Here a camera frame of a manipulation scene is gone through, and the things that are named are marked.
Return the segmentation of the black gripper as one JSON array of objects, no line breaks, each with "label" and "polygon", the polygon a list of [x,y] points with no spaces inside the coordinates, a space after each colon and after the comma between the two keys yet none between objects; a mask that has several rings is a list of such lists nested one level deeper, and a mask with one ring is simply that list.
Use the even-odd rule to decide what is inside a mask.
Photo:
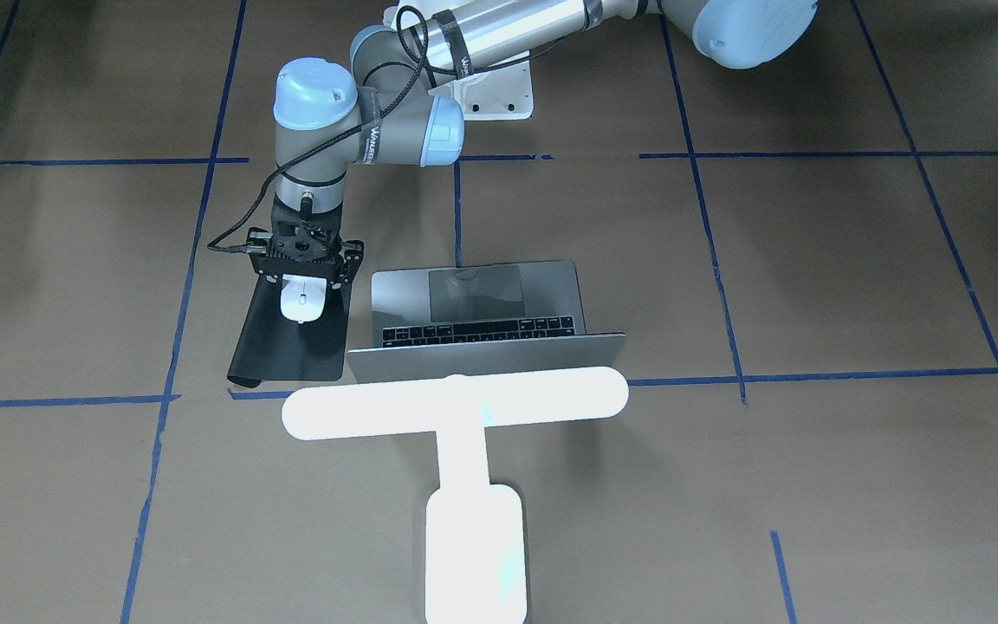
[{"label": "black gripper", "polygon": [[301,211],[276,203],[272,209],[272,233],[256,253],[256,273],[317,277],[330,287],[355,281],[363,264],[365,246],[360,240],[340,237],[343,205],[325,212]]}]

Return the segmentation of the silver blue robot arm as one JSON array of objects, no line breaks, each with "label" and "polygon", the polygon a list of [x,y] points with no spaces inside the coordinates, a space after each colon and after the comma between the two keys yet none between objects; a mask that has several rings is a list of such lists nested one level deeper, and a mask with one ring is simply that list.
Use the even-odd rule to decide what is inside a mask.
[{"label": "silver blue robot arm", "polygon": [[393,25],[350,43],[348,67],[298,58],[275,82],[275,170],[261,195],[272,228],[237,251],[269,280],[348,284],[363,245],[340,237],[351,165],[447,166],[459,158],[464,114],[444,84],[514,66],[520,55],[614,17],[658,13],[725,68],[772,61],[804,35],[814,1],[469,1],[432,12],[404,5]]}]

